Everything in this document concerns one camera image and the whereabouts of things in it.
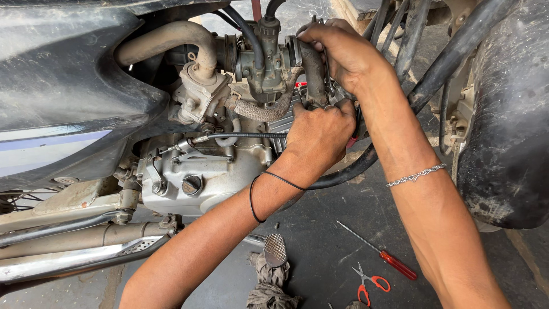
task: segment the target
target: silver engine cover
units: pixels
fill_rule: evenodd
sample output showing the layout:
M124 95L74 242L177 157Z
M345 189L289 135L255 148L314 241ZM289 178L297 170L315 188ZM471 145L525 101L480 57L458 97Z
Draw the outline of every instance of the silver engine cover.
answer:
M200 217L247 186L254 177L267 169L267 163L270 165L273 161L267 139L239 139L231 147L219 147L213 140L203 144L204 147L196 149L210 155L232 155L232 163L228 162L226 157L213 161L199 158L178 162L172 158L179 156L179 151L162 154L162 159L154 161L153 164L165 182L167 190L162 195L153 194L153 182L148 172L144 171L141 194L147 208L161 214ZM198 176L202 180L201 189L194 195L187 195L182 189L183 179L189 176Z

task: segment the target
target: muddy mudguard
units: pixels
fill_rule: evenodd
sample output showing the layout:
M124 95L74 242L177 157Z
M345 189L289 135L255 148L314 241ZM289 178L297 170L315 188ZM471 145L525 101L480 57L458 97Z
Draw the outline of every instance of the muddy mudguard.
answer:
M457 186L471 214L508 229L549 217L549 4L524 0L473 65L475 116Z

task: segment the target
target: screwdriver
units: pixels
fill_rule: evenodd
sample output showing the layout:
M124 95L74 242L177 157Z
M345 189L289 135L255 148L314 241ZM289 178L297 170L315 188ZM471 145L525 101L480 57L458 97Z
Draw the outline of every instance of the screwdriver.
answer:
M395 257L389 255L387 253L387 251L385 250L382 250L380 251L379 249L377 249L376 247L374 247L372 244L370 244L369 242L367 242L364 238L360 237L358 234L356 234L355 232L353 232L350 228L348 228L345 224L341 223L339 220L338 220L338 223L341 224L342 227L344 227L346 230L348 230L349 232L351 232L353 235L355 235L356 237L358 237L358 239L364 241L368 246L372 247L374 250L376 250L378 253L379 253L379 257L384 259L387 263L389 263L389 265L393 266L397 271L401 272L403 275L405 275L408 279L410 280L416 280L417 279L417 275L416 273L409 269L406 265L404 265L401 261L397 260Z

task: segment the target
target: scissors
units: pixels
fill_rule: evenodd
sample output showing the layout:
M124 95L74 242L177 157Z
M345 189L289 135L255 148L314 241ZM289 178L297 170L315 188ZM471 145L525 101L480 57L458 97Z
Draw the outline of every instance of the scissors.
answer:
M366 296L366 300L368 301L368 303L366 304L366 306L370 307L370 298L368 297L368 292L366 291L366 286L364 285L364 280L368 279L370 280L371 282L374 282L376 284L376 286L382 290L384 290L385 292L388 292L391 290L391 285L389 284L389 282L383 278L383 277L380 277L380 276L373 276L373 277L368 277L366 276L364 273L362 273L362 267L360 266L360 263L358 263L358 268L360 269L360 271L357 271L356 268L352 267L352 269L355 270L355 272L357 274L360 275L360 278L362 278L362 284L358 287L358 300L360 302L363 302L361 299L360 299L360 292L364 292L364 295ZM383 280L385 281L385 283L387 283L387 288L384 288L379 282L378 280Z

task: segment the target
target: red scissors handle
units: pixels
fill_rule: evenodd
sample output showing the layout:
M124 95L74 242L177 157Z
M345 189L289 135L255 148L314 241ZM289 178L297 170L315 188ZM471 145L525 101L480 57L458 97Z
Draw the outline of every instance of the red scissors handle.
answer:
M384 288L381 284L379 284L379 282L377 282L379 279L385 281L385 283L387 283L387 288ZM389 282L387 280L385 280L385 278L383 277L380 277L380 276L373 276L372 277L372 282L374 282L376 284L376 286L382 290L384 290L385 292L388 292L391 290L391 285L389 284Z
M363 302L361 299L360 299L360 292L364 292L364 295L366 296L366 300L368 301L368 303L366 304L366 306L370 307L370 297L368 296L368 292L366 291L366 287L361 284L359 287L358 287L358 301L359 302Z

